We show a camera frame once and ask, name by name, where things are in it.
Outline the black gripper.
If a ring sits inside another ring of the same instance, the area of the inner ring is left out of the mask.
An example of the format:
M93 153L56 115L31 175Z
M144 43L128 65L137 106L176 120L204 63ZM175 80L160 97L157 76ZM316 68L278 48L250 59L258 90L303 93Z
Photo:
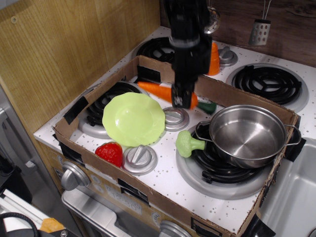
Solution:
M172 69L175 73L171 101L175 108L191 109L194 105L194 85L199 75L206 74L210 65L212 37L176 39L170 37L174 49Z

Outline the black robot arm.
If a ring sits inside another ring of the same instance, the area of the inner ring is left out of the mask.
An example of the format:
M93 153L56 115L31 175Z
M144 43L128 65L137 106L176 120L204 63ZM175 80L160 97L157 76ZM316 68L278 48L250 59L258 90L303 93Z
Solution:
M198 76L209 70L212 38L204 33L209 11L203 0L165 0L164 9L171 29L169 43L174 49L172 105L188 109Z

